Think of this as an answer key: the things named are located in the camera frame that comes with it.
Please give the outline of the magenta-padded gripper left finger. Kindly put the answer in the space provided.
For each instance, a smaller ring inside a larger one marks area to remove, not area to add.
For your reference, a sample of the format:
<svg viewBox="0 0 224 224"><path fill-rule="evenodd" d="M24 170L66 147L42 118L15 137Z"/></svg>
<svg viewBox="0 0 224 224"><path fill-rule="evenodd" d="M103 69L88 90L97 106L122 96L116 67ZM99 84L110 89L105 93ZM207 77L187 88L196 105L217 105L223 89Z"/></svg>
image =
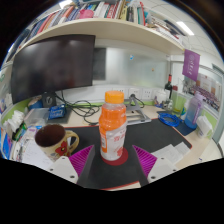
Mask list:
<svg viewBox="0 0 224 224"><path fill-rule="evenodd" d="M95 146L90 145L70 157L61 156L47 171L74 184L85 185L94 157Z"/></svg>

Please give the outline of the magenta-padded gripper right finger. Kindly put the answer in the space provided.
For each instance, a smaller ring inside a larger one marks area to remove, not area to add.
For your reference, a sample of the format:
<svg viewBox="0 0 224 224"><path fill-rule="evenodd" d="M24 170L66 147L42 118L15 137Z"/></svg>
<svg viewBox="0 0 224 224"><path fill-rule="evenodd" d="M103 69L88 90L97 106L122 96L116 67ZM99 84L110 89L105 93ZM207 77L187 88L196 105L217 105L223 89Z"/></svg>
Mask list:
<svg viewBox="0 0 224 224"><path fill-rule="evenodd" d="M133 145L132 148L137 157L136 174L141 186L145 186L177 171L176 166L165 157L156 157L136 145Z"/></svg>

